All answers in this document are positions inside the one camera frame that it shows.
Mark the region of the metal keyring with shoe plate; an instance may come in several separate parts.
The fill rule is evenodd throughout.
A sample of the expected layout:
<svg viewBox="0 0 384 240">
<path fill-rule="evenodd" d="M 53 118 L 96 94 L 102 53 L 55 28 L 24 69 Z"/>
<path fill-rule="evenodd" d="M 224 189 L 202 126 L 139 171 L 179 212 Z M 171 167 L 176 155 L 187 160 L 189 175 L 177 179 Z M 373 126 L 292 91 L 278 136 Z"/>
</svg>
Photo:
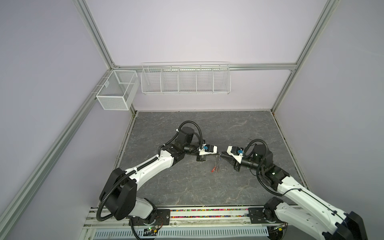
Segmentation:
<svg viewBox="0 0 384 240">
<path fill-rule="evenodd" d="M 217 166 L 217 169 L 215 172 L 218 172 L 219 171 L 219 168 L 220 168 L 220 161 L 221 161 L 221 154 L 217 156 L 217 159 L 216 159 L 216 162 L 215 162 L 215 166 Z"/>
</svg>

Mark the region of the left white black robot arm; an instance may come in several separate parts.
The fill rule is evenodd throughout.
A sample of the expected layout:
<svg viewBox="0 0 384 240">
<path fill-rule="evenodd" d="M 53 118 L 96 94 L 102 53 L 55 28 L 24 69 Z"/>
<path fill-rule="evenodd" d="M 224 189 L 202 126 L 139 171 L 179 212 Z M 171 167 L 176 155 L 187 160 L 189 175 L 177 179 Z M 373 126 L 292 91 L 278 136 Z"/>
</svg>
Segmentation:
<svg viewBox="0 0 384 240">
<path fill-rule="evenodd" d="M 153 224 L 159 214 L 158 208 L 148 199 L 137 196 L 140 187 L 186 155 L 195 156 L 198 162 L 203 162 L 208 155 L 217 153 L 218 147 L 205 143 L 201 128 L 195 122 L 182 122 L 176 134 L 158 147 L 156 155 L 133 168 L 116 168 L 111 172 L 99 197 L 97 221 L 139 218 L 146 225 Z"/>
</svg>

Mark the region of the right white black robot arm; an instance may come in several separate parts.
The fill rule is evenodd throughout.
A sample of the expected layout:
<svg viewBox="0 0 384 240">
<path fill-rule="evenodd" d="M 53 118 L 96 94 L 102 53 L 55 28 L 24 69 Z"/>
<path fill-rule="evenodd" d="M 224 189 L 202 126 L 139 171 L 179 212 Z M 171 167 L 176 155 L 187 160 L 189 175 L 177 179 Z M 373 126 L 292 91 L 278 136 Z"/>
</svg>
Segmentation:
<svg viewBox="0 0 384 240">
<path fill-rule="evenodd" d="M 363 218 L 327 203 L 273 162 L 267 143 L 252 140 L 245 148 L 229 146 L 221 153 L 236 171 L 245 167 L 273 194 L 261 217 L 292 225 L 317 240 L 366 240 Z"/>
</svg>

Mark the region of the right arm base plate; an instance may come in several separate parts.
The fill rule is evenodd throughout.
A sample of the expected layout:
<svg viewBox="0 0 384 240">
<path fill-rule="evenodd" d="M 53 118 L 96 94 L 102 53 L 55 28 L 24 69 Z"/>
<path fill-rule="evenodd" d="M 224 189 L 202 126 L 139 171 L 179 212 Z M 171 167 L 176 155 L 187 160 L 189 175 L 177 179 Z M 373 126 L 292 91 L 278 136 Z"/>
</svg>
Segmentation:
<svg viewBox="0 0 384 240">
<path fill-rule="evenodd" d="M 278 205 L 284 203 L 280 198 L 273 197 L 268 200 L 262 207 L 250 207 L 248 208 L 247 217 L 250 218 L 252 224 L 262 224 L 262 223 L 283 223 L 278 219 L 275 210 L 277 210 Z"/>
</svg>

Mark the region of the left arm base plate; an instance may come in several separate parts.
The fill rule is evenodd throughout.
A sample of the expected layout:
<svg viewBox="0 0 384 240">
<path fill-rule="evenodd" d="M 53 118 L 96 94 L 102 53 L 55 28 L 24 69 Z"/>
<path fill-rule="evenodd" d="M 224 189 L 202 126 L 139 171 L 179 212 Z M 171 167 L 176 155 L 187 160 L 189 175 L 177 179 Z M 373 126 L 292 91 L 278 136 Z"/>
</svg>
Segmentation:
<svg viewBox="0 0 384 240">
<path fill-rule="evenodd" d="M 168 226 L 171 220 L 170 209 L 157 209 L 146 218 L 142 219 L 139 217 L 133 218 L 134 226 Z"/>
</svg>

